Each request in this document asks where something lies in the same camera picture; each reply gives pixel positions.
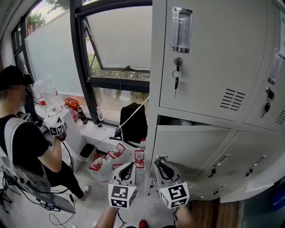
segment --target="forearm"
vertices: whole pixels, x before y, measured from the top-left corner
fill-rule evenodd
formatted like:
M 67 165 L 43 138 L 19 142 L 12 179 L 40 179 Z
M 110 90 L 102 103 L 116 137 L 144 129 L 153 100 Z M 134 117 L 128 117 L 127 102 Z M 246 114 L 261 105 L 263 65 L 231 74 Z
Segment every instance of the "forearm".
M 113 228 L 116 220 L 117 208 L 108 205 L 106 210 L 101 215 L 101 218 L 97 222 L 95 228 Z
M 62 161 L 61 142 L 57 137 L 54 137 L 53 155 L 57 158 L 57 161 L 61 163 Z
M 177 221 L 179 228 L 195 228 L 195 221 L 187 206 L 179 207 L 177 213 Z

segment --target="black backpack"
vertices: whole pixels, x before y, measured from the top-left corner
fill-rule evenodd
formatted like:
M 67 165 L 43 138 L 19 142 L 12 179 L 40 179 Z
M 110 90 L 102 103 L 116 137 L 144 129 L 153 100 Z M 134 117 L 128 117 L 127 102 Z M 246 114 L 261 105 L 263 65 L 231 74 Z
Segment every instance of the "black backpack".
M 123 124 L 140 105 L 137 103 L 132 103 L 121 110 L 120 125 Z M 133 147 L 134 144 L 131 142 L 140 143 L 142 138 L 147 137 L 147 118 L 145 114 L 144 105 L 122 126 L 122 132 L 120 130 L 116 131 L 115 137 L 120 139 L 110 137 L 111 139 L 122 140 L 122 134 L 124 142 L 128 143 Z

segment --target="white paper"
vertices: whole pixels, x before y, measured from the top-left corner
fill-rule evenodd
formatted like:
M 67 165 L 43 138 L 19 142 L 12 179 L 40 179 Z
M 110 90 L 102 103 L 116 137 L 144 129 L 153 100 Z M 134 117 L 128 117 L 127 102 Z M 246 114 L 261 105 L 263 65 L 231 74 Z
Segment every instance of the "white paper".
M 280 10 L 280 54 L 285 57 L 285 14 Z

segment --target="green foliage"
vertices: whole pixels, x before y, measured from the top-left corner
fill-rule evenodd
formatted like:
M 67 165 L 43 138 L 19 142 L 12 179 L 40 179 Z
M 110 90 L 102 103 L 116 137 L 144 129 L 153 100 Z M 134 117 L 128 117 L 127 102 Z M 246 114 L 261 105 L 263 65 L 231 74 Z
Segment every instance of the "green foliage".
M 70 0 L 46 0 L 47 3 L 53 5 L 53 7 L 48 11 L 48 13 L 59 9 L 67 10 L 69 9 L 69 1 Z
M 88 61 L 91 66 L 92 59 L 94 54 L 88 53 Z M 101 70 L 97 58 L 95 57 L 92 68 L 91 68 L 91 77 L 110 77 L 110 78 L 125 78 L 141 81 L 149 81 L 149 73 L 138 73 L 138 72 L 128 72 L 128 71 L 115 71 L 115 70 Z
M 30 13 L 27 16 L 27 25 L 43 25 L 46 23 L 46 18 L 39 13 L 38 11 L 36 13 Z

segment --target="wooden floor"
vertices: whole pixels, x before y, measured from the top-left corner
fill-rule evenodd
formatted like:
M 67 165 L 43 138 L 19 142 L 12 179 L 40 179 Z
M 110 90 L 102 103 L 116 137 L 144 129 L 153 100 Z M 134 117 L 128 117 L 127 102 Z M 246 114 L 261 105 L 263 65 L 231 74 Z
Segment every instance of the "wooden floor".
M 236 228 L 239 202 L 221 204 L 214 201 L 192 201 L 191 212 L 197 228 Z

